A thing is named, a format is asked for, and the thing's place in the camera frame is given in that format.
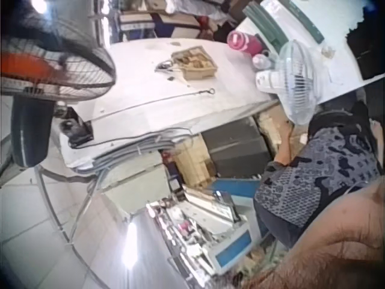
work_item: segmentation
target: pink cup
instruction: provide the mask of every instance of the pink cup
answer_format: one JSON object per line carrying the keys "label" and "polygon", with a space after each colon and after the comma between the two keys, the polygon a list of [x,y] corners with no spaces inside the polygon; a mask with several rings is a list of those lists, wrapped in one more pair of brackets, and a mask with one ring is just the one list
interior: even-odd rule
{"label": "pink cup", "polygon": [[251,56],[261,53],[262,44],[257,37],[242,33],[239,31],[231,31],[227,36],[227,44],[234,50],[249,53]]}

